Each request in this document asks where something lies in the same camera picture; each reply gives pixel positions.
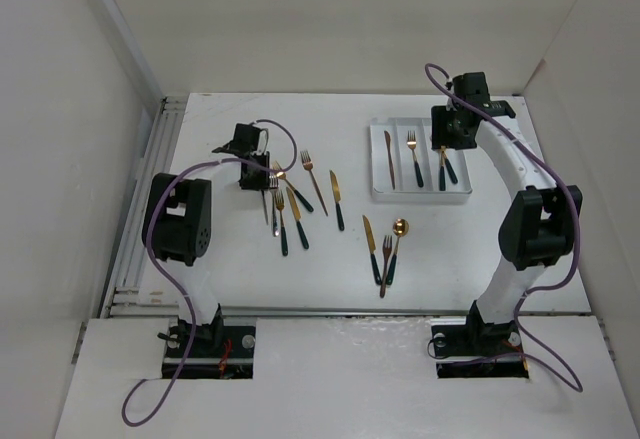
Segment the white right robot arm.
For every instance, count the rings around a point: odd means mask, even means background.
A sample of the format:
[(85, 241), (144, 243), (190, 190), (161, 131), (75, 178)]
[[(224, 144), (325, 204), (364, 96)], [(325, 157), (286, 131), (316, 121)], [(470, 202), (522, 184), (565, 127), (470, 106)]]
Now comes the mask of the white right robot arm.
[(492, 99), (484, 73), (458, 75), (442, 89), (448, 102), (431, 110), (433, 149), (481, 148), (511, 205), (499, 228), (501, 257), (487, 289), (463, 324), (433, 327), (434, 352), (439, 358), (510, 353), (520, 337), (519, 309), (534, 283), (560, 258), (576, 253), (583, 196), (525, 143), (515, 111)]

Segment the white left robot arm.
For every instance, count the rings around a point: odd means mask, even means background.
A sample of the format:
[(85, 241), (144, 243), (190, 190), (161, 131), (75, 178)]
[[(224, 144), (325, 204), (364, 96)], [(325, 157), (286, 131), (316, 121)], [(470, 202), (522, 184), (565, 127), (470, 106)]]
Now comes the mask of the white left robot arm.
[[(270, 156), (266, 150), (268, 131), (253, 124), (238, 123), (233, 138), (214, 151), (229, 154), (241, 160), (239, 187), (243, 190), (264, 192), (270, 185)], [(206, 179), (183, 179), (169, 190), (160, 209), (153, 234), (147, 235), (149, 224), (164, 191), (175, 176), (156, 174), (151, 182), (142, 230), (142, 242), (150, 244), (156, 259), (177, 261), (188, 267), (202, 257), (211, 240), (212, 182)], [(180, 349), (188, 338), (193, 357), (206, 357), (217, 353), (223, 346), (224, 321), (221, 311), (193, 324), (190, 318), (180, 319), (170, 330)]]

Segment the copper knife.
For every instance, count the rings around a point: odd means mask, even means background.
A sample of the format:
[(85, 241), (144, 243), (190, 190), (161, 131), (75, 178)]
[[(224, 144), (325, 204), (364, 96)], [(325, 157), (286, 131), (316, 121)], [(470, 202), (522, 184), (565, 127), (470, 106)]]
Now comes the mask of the copper knife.
[(388, 161), (388, 167), (389, 167), (391, 187), (392, 187), (392, 190), (395, 191), (396, 177), (395, 177), (395, 168), (394, 168), (393, 155), (392, 155), (392, 139), (391, 139), (391, 134), (388, 130), (384, 131), (384, 139), (386, 144), (387, 161)]

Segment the silver fork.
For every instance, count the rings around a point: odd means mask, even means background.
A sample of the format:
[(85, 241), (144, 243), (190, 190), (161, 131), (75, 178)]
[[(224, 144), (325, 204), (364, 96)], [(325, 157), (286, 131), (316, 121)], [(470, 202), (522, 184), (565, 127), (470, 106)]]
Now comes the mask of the silver fork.
[(278, 178), (276, 177), (275, 174), (270, 174), (269, 175), (269, 191), (271, 193), (271, 200), (272, 200), (271, 230), (272, 230), (272, 235), (274, 237), (278, 237), (280, 235), (277, 206), (276, 206), (276, 196), (277, 196), (278, 190), (279, 190)]

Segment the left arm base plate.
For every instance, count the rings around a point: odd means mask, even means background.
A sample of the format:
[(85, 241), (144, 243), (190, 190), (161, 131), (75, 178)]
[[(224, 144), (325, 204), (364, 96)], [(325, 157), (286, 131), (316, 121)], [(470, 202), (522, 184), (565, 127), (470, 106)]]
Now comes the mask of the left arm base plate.
[[(165, 342), (161, 377), (171, 379), (186, 351), (191, 325), (184, 320), (172, 324), (158, 338)], [(254, 324), (228, 324), (221, 317), (212, 324), (198, 326), (187, 359), (178, 379), (252, 379), (256, 327)]]

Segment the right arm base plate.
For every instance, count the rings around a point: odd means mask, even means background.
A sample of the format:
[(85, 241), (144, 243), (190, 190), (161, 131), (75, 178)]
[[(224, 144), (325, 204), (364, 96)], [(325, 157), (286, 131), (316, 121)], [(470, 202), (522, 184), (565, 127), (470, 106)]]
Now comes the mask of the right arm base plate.
[(466, 324), (431, 328), (430, 354), (439, 379), (528, 379), (522, 341), (513, 323), (497, 333), (481, 334)]

